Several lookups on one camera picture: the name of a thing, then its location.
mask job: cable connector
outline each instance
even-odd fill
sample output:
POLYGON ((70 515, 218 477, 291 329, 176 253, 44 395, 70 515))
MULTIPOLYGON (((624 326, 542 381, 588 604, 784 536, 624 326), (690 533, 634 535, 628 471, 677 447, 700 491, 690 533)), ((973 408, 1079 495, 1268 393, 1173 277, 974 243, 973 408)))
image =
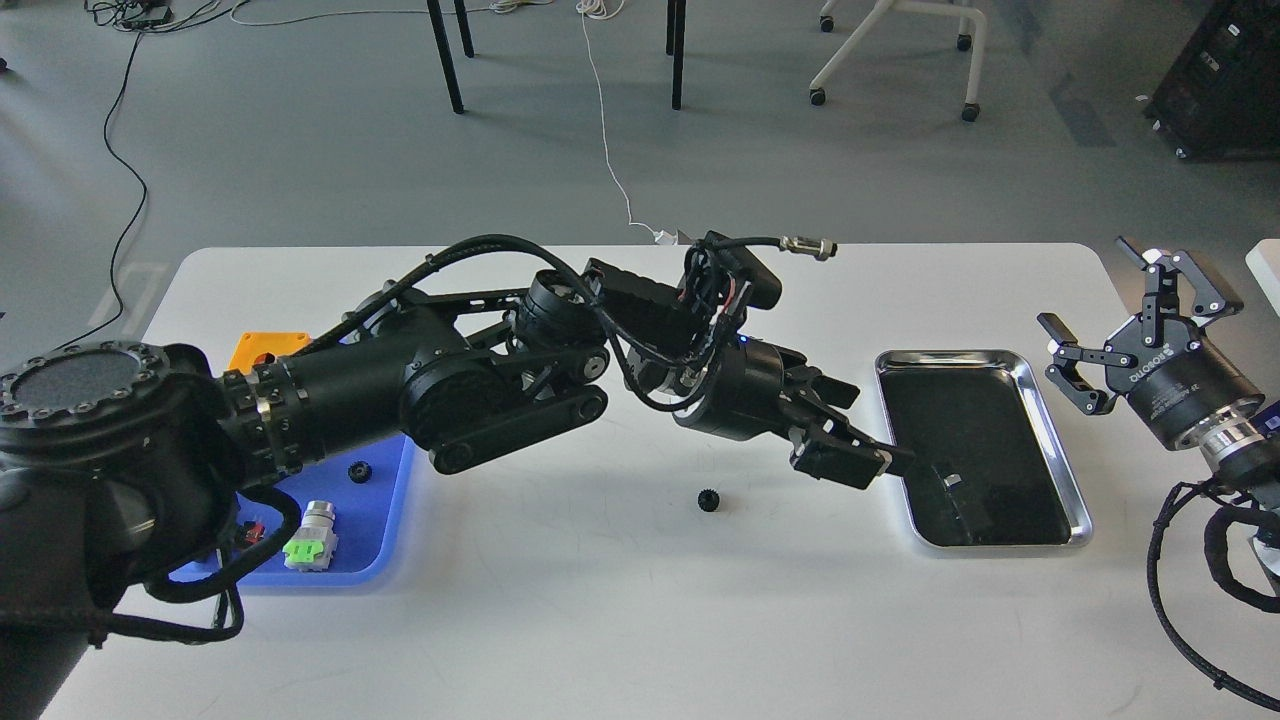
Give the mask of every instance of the cable connector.
POLYGON ((312 500, 302 516, 302 527, 284 543, 284 566, 291 570, 328 570, 338 536, 333 532, 333 503, 312 500))
POLYGON ((780 237, 778 250, 786 252, 795 252, 796 255, 813 255, 818 261, 823 261, 827 258, 835 258, 836 251, 840 246, 827 238, 812 238, 812 237, 780 237))

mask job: black table leg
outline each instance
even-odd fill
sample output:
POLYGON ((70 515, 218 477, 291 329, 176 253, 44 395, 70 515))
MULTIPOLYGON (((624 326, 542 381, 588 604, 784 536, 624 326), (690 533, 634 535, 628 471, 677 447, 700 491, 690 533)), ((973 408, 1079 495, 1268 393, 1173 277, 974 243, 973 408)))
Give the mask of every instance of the black table leg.
POLYGON ((435 32, 435 47, 440 51, 440 67, 444 68, 444 85, 449 87, 449 102, 453 111, 462 114, 462 94, 458 92, 458 76, 453 73, 453 54, 449 53, 449 38, 444 35, 444 13, 440 0, 426 0, 426 10, 431 15, 431 31, 435 32))
POLYGON ((467 6, 462 0, 453 0, 453 12, 458 15, 458 32, 462 33, 462 54, 475 58, 476 50, 471 46, 471 23, 467 20, 467 6))
POLYGON ((676 32, 676 0, 667 0, 667 54, 671 55, 676 50, 672 46, 676 32))
POLYGON ((680 90, 685 82, 685 0, 668 0, 675 3, 675 55, 676 61, 671 70, 671 109, 680 109, 680 90))

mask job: white chair base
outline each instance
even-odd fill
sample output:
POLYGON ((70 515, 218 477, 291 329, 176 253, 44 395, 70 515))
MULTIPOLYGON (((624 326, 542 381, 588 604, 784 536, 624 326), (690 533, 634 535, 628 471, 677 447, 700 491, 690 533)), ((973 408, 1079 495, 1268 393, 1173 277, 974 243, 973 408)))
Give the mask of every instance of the white chair base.
MULTIPOLYGON (((835 20, 831 17, 832 9, 840 0, 827 0, 819 12, 819 24, 824 32, 829 32, 835 27, 835 20)), ((876 6, 872 12, 867 14, 863 22, 854 29, 854 33, 849 36, 849 40, 836 50, 836 54, 827 60, 818 74, 814 76, 813 81, 809 83, 809 100, 814 105, 822 105, 827 101, 827 92, 823 90, 823 83, 831 77, 836 68, 845 61, 845 58, 854 51, 854 47, 861 42, 863 37, 876 23, 884 18, 890 10, 899 10, 902 13, 923 13, 927 15, 948 15, 960 18, 960 33, 956 38, 956 49, 965 51, 972 50, 973 56, 969 59, 969 87, 965 90, 964 97, 964 111, 961 118, 966 122, 973 122, 978 119, 978 85, 982 82, 982 61, 987 53, 987 15, 982 12, 970 6, 972 0, 954 0, 952 3, 933 3, 928 0, 876 0, 876 6)))

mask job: orange block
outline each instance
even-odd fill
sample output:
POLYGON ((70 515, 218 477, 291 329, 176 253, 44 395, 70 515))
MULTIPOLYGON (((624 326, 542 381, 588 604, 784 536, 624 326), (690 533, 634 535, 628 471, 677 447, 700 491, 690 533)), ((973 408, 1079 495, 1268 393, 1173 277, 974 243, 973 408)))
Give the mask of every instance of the orange block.
POLYGON ((227 369, 248 373, 253 365, 302 350, 308 342, 311 336, 307 333, 244 333, 236 343, 236 352, 232 352, 227 369))

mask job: metal tray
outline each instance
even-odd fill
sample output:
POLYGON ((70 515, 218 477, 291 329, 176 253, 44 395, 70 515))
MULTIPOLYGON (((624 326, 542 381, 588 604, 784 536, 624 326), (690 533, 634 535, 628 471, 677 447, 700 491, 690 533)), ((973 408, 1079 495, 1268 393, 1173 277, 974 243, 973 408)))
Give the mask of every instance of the metal tray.
POLYGON ((932 547, 1079 546, 1084 498, 1027 360, 1007 350, 891 350, 876 359, 911 528, 932 547))

